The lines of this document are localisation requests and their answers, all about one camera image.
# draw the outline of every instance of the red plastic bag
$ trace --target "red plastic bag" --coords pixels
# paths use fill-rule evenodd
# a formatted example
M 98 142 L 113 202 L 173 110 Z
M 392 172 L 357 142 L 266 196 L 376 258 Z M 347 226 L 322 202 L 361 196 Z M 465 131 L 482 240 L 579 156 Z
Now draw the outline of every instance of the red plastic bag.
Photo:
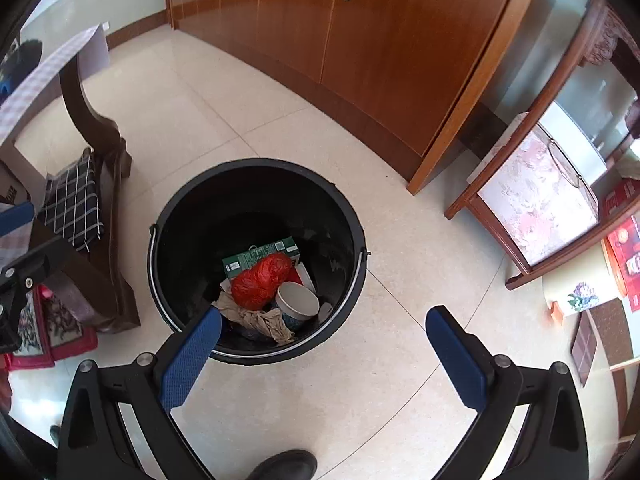
M 293 262 L 282 253 L 270 254 L 251 269 L 245 269 L 231 283 L 231 295 L 247 310 L 261 310 L 287 279 Z

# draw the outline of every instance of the decorative wood carving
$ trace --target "decorative wood carving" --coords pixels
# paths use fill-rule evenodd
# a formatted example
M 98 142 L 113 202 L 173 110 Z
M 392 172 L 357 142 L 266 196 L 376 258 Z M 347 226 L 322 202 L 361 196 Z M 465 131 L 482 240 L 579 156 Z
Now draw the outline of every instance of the decorative wood carving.
M 638 44 L 631 37 L 629 31 L 626 30 L 624 23 L 622 23 L 618 15 L 611 7 L 607 6 L 606 15 L 600 28 L 600 34 L 591 49 L 584 55 L 581 65 L 584 65 L 585 62 L 601 65 L 606 60 L 611 59 L 619 39 L 622 39 L 622 41 L 628 45 L 638 62 L 640 62 L 640 48 L 638 48 Z

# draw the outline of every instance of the tile floor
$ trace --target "tile floor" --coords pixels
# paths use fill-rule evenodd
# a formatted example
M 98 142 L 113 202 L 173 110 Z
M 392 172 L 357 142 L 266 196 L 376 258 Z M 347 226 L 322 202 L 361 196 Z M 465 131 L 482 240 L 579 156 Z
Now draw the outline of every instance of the tile floor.
M 422 328 L 445 304 L 492 353 L 518 364 L 570 364 L 574 323 L 553 325 L 540 280 L 508 292 L 511 267 L 500 246 L 466 211 L 442 215 L 478 160 L 463 153 L 418 196 L 341 126 L 261 72 L 181 32 L 161 27 L 111 51 L 111 67 L 85 82 L 93 106 L 113 118 L 134 165 L 124 186 L 122 271 L 136 293 L 142 326 L 100 336 L 89 357 L 130 362 L 170 334 L 146 283 L 148 226 L 191 177 L 227 160 L 284 158 L 327 177 L 362 222 L 372 255 L 353 313 L 327 342 L 299 358 L 263 367 L 209 361 L 174 418 L 219 480 L 241 480 L 264 458 L 292 447 L 313 451 L 316 478 L 431 478 L 471 423 Z M 84 142 L 62 102 L 35 118 L 17 146 L 42 172 L 79 156 Z M 617 415 L 599 346 L 578 388 L 592 478 L 614 449 Z M 49 438 L 78 363 L 15 372 L 12 414 Z M 147 472 L 163 478 L 130 410 L 127 425 Z M 504 466 L 524 420 L 518 409 L 487 470 Z

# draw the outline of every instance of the black shoe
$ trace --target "black shoe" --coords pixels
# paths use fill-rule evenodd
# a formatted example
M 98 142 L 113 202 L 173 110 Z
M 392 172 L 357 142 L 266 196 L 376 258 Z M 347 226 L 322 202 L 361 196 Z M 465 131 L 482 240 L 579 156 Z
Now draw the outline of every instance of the black shoe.
M 56 426 L 55 424 L 49 428 L 49 434 L 53 443 L 56 447 L 60 446 L 60 426 Z
M 262 462 L 246 480 L 311 480 L 318 461 L 308 451 L 292 449 Z

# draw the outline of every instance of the chair cushion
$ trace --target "chair cushion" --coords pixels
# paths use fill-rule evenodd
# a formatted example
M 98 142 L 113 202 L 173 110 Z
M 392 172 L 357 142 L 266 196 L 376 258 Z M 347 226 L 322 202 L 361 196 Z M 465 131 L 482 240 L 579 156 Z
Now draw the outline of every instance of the chair cushion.
M 478 195 L 531 266 L 598 222 L 590 188 L 539 125 Z
M 47 178 L 38 219 L 77 250 L 89 250 L 92 240 L 104 232 L 99 202 L 94 156 L 87 148 L 77 162 Z

